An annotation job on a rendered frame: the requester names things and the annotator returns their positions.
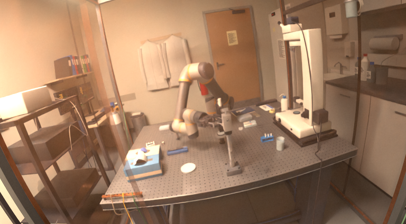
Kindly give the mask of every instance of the robotic arm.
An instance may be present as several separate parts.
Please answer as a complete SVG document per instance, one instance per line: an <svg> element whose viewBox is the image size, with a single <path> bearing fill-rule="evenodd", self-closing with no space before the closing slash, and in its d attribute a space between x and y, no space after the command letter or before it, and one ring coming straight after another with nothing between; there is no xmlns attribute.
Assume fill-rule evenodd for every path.
<svg viewBox="0 0 406 224"><path fill-rule="evenodd" d="M216 100L219 98L221 99L223 106L227 105L229 110L233 108L234 98L229 97L228 94L224 93L213 77L214 68L210 63L193 63L184 67L179 77L178 101L175 110L175 117L169 128L171 131L175 133L187 134L190 139L197 138L199 136L196 123L201 121L202 118L206 117L207 114L186 108L188 103L189 88L194 80L198 80L200 83L205 85L214 96L213 101L206 100L206 106L208 106L208 109L213 110L213 108L209 108L209 106L215 105Z"/></svg>

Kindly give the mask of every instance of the cabinet handle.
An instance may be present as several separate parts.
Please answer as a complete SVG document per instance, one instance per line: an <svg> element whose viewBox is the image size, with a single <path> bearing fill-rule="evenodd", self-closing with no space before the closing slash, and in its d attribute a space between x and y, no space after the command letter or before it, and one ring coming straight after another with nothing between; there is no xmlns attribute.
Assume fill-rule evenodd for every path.
<svg viewBox="0 0 406 224"><path fill-rule="evenodd" d="M401 112L399 112L399 111L395 111L395 113L398 114L398 115L401 115L401 116L406 117L406 114L405 114L405 113L401 113Z"/></svg>

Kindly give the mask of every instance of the door frame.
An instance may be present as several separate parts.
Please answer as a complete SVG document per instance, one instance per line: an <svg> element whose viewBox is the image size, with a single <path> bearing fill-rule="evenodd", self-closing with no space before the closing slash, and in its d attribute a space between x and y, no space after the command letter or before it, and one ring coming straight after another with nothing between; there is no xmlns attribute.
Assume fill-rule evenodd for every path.
<svg viewBox="0 0 406 224"><path fill-rule="evenodd" d="M236 6L236 7L232 7L232 9L230 7L228 7L228 8L222 8L222 9L216 9L216 10L203 11L203 21L205 23L207 43L209 44L210 61L214 67L213 53L211 52L211 43L210 43L209 29L208 29L207 21L206 21L206 14L217 13L217 12L222 12L222 11L230 11L230 10L240 10L240 9L244 9L244 8L250 9L252 31L254 34L254 43L255 43L256 65L258 67L258 77L260 80L260 93L261 93L260 98L261 98L261 101L263 101L264 100L264 87L263 87L263 81L262 81L261 59L260 59L260 53L258 50L258 40L257 40L256 27L255 27L255 21L254 21L254 11L252 9L252 6Z"/></svg>

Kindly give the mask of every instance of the perforated metal tabletop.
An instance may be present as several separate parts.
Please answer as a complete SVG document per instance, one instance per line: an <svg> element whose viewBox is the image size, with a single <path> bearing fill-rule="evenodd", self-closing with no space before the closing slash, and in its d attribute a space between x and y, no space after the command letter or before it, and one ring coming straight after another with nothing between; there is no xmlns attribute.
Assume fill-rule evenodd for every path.
<svg viewBox="0 0 406 224"><path fill-rule="evenodd" d="M257 126L238 130L243 124L233 117L233 152L243 169L242 174L233 176L227 176L225 171L229 160L227 144L219 144L214 128L199 128L197 139L182 135L180 140L176 140L175 133L159 131L160 125L145 126L132 149L141 148L146 142L165 142L161 145L163 175L137 181L145 205L161 206L219 197L277 183L320 168L320 161L315 156L317 144L300 147L274 125L274 114L252 107L260 115L254 116ZM285 137L284 151L276 150L275 141L262 143L260 137L264 133L272 133L275 138ZM183 146L188 146L189 152L167 156L167 150ZM321 142L320 148L318 155L323 160L323 166L354 157L357 153L355 146L339 137ZM183 174L180 167L189 162L195 163L196 169ZM134 192L133 187L127 182L121 166L105 194L130 192ZM122 199L113 199L113 202L116 209L124 208ZM102 200L100 204L105 210L113 209L111 200ZM125 205L135 208L131 197L125 199Z"/></svg>

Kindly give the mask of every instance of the paper towel roll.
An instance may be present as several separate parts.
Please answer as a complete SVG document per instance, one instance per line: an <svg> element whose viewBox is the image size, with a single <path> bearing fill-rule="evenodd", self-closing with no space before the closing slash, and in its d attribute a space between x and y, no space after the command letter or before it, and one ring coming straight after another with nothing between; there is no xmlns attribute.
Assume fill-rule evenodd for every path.
<svg viewBox="0 0 406 224"><path fill-rule="evenodd" d="M399 48L399 39L392 38L372 38L370 39L370 49L394 51Z"/></svg>

